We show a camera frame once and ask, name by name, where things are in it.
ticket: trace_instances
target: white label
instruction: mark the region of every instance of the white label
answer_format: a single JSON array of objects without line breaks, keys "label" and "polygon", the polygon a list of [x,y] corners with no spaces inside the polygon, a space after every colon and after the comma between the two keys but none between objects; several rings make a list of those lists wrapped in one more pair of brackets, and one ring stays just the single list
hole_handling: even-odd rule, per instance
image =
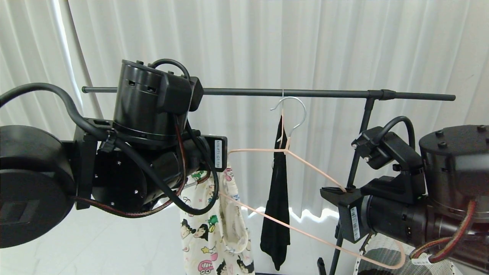
[{"label": "white label", "polygon": [[222,168],[222,140],[219,139],[214,141],[214,166]]},{"label": "white label", "polygon": [[360,238],[360,227],[358,226],[356,207],[350,209],[350,214],[352,215],[353,238],[355,238],[355,240],[358,240]]},{"label": "white label", "polygon": [[411,259],[413,265],[432,265],[428,258]]}]

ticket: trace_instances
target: screw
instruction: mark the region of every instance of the screw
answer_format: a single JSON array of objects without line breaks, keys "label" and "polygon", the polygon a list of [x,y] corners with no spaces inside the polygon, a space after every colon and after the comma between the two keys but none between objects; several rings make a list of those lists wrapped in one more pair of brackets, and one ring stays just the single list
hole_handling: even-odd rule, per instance
[{"label": "screw", "polygon": [[485,132],[486,131],[486,126],[485,125],[479,125],[479,126],[477,126],[477,131],[479,133]]},{"label": "screw", "polygon": [[447,147],[446,142],[442,141],[442,142],[438,143],[438,148],[446,148],[446,147]]}]

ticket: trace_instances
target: black stand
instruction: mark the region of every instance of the black stand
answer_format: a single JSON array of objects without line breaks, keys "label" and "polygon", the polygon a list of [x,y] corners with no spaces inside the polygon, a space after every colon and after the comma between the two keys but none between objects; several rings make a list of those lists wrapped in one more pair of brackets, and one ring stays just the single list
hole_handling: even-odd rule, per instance
[{"label": "black stand", "polygon": [[[82,87],[84,93],[99,92],[117,92],[117,87]],[[378,100],[390,99],[421,99],[421,100],[441,100],[454,101],[455,96],[452,94],[433,94],[433,93],[414,93],[414,92],[395,92],[391,90],[367,90],[367,91],[334,91],[334,90],[282,90],[282,89],[228,89],[228,88],[204,88],[204,95],[245,95],[245,96],[302,96],[302,97],[336,97],[336,98],[366,98],[365,111],[363,112],[360,132],[367,130],[370,115],[374,108],[374,102]],[[355,151],[352,161],[352,167],[348,176],[347,188],[353,187],[356,170],[360,154]],[[334,234],[336,245],[343,245],[343,236],[341,235],[341,221],[338,221]],[[340,250],[334,250],[333,260],[331,262],[330,275],[336,273]],[[318,259],[318,268],[320,275],[323,275],[319,267],[319,261],[324,265],[322,258]]]}]

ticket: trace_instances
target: metal hanger hook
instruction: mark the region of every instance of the metal hanger hook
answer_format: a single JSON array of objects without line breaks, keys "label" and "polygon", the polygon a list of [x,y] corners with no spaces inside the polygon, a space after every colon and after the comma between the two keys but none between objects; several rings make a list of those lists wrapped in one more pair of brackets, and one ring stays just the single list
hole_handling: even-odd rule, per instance
[{"label": "metal hanger hook", "polygon": [[306,106],[304,105],[304,102],[302,102],[302,100],[300,100],[298,97],[295,97],[295,96],[287,96],[287,97],[284,97],[284,98],[280,99],[279,102],[277,103],[277,106],[275,106],[274,108],[271,108],[270,111],[275,110],[280,105],[280,103],[282,103],[282,101],[284,101],[286,99],[289,99],[289,98],[292,98],[292,99],[295,99],[295,100],[299,101],[301,103],[301,105],[302,105],[302,109],[304,109],[304,117],[302,118],[302,121],[299,124],[295,125],[294,128],[292,128],[292,130],[289,133],[289,137],[290,137],[290,136],[292,136],[292,132],[294,132],[294,130],[297,127],[301,126],[302,123],[304,123],[304,121],[306,121],[307,109],[306,109]]}]

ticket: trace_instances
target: black cloth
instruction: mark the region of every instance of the black cloth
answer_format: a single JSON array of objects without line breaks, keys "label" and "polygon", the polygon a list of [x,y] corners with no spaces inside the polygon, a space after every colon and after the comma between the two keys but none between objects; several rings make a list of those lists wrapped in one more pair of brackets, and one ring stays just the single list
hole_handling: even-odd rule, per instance
[{"label": "black cloth", "polygon": [[[283,117],[280,118],[278,124],[275,149],[285,149],[287,143],[285,130],[282,133],[282,123]],[[290,224],[287,164],[283,152],[273,153],[272,181],[265,214]],[[260,248],[271,256],[276,270],[280,270],[280,266],[285,262],[288,245],[290,245],[290,229],[265,218],[263,220]]]}]

